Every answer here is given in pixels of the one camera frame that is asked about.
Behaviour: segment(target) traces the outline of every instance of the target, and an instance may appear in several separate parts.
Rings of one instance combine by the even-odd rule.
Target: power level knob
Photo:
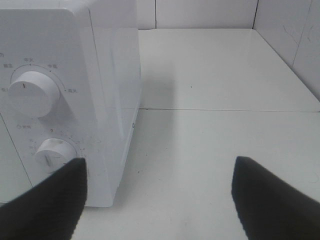
[[[20,75],[8,89],[13,108],[30,117],[46,116],[60,98],[56,83],[47,75],[27,71]]]
[[[58,138],[49,138],[43,141],[34,157],[45,172],[53,173],[76,158],[77,152],[70,143]]]

